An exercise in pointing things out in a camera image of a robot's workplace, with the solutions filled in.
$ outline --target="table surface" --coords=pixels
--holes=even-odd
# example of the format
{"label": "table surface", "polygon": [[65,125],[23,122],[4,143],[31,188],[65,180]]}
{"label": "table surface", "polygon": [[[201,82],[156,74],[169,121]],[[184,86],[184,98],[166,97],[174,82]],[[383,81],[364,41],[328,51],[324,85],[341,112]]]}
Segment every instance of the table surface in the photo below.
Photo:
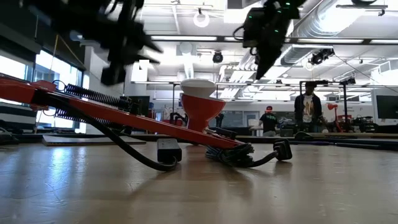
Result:
{"label": "table surface", "polygon": [[[154,142],[133,147],[156,158]],[[301,145],[235,169],[181,147],[164,173],[117,146],[0,146],[0,223],[397,223],[397,153]]]}

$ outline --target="black spring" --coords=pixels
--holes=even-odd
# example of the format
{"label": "black spring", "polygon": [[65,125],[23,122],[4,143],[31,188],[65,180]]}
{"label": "black spring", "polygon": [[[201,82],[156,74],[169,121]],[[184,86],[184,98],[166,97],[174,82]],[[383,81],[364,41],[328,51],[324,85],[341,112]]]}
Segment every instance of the black spring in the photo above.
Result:
{"label": "black spring", "polygon": [[[76,116],[70,114],[68,111],[64,111],[64,110],[60,110],[60,109],[55,110],[55,116],[58,118],[68,119],[71,121],[86,123],[86,121],[84,119],[76,117]],[[112,129],[113,131],[122,131],[123,130],[123,125],[121,125],[121,124],[118,124],[118,123],[115,123],[112,121],[108,121],[105,119],[99,119],[99,118],[94,118],[94,119],[96,119],[98,122],[105,125],[106,127]]]}
{"label": "black spring", "polygon": [[121,110],[128,110],[130,105],[128,100],[108,96],[103,93],[98,93],[97,91],[88,90],[86,88],[71,84],[68,84],[65,87],[65,92],[89,100],[97,101],[106,105],[115,106]]}

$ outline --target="ceiling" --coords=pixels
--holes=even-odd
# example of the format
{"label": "ceiling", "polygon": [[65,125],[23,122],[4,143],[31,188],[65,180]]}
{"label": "ceiling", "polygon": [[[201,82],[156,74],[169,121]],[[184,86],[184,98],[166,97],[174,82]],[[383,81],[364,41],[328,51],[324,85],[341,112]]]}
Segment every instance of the ceiling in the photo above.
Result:
{"label": "ceiling", "polygon": [[[240,10],[232,10],[227,7],[227,0],[180,0],[181,5],[175,5],[166,0],[146,0],[145,7],[138,13],[136,20],[144,23],[144,28],[151,35],[221,35],[232,36],[233,31],[241,25],[250,7],[258,7],[259,2],[250,7]],[[303,26],[304,22],[314,19],[314,7],[322,7],[320,0],[308,0],[301,8],[302,21],[294,21],[294,29]],[[396,0],[378,0],[374,4],[387,4],[389,7],[383,16],[378,16],[381,10],[364,10],[352,23],[348,24],[334,37],[354,38],[396,38],[398,36],[398,3]],[[351,4],[350,0],[340,0],[339,3]],[[209,23],[206,27],[198,27],[194,23],[198,7],[204,14],[209,15]],[[117,18],[120,7],[117,7],[111,17]],[[353,14],[354,9],[342,9],[335,16],[331,26],[344,23],[345,15]],[[204,20],[203,15],[198,16],[198,21]],[[178,56],[180,42],[158,42],[164,54],[155,54],[149,50],[144,53],[159,60],[160,65],[153,65],[149,69],[149,81],[181,81],[186,78],[184,74],[185,63],[182,56]],[[223,65],[236,66],[248,53],[240,43],[209,43],[192,42],[196,49],[192,60],[195,78],[208,78],[216,82],[220,80],[220,69]],[[377,68],[379,64],[388,60],[398,58],[398,46],[368,46],[368,45],[334,45],[336,56],[331,57],[315,68],[308,68],[306,63],[297,62],[293,67],[277,69],[280,73],[272,74],[272,78],[265,78],[267,83],[272,83],[277,77],[284,75],[287,79],[309,80],[309,79],[341,79],[345,76],[356,77],[358,83],[369,83],[370,70]],[[223,63],[212,62],[213,54],[219,50],[224,55]],[[106,59],[107,53],[96,51],[100,57]],[[311,52],[302,59],[311,57]],[[226,72],[228,78],[233,73]]]}

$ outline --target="person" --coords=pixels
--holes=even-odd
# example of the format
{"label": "person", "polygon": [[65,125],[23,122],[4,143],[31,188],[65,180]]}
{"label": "person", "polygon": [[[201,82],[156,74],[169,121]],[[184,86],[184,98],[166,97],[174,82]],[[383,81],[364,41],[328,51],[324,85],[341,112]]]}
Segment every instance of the person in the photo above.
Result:
{"label": "person", "polygon": [[264,137],[275,136],[275,126],[278,124],[276,116],[272,113],[272,106],[267,106],[266,112],[261,116],[259,126],[262,125]]}
{"label": "person", "polygon": [[317,84],[314,82],[305,83],[305,93],[296,97],[294,101],[294,114],[297,125],[300,130],[307,130],[311,133],[320,133],[322,131],[321,100],[314,94]]}

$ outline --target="security camera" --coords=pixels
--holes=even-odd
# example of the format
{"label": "security camera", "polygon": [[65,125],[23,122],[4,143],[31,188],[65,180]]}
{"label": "security camera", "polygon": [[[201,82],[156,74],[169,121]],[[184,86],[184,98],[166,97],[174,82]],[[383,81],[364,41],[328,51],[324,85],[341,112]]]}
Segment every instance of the security camera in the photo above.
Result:
{"label": "security camera", "polygon": [[216,51],[214,53],[214,56],[213,56],[213,62],[214,63],[221,63],[221,62],[223,62],[223,59],[224,59],[224,57],[223,57],[223,55],[221,54],[220,51]]}

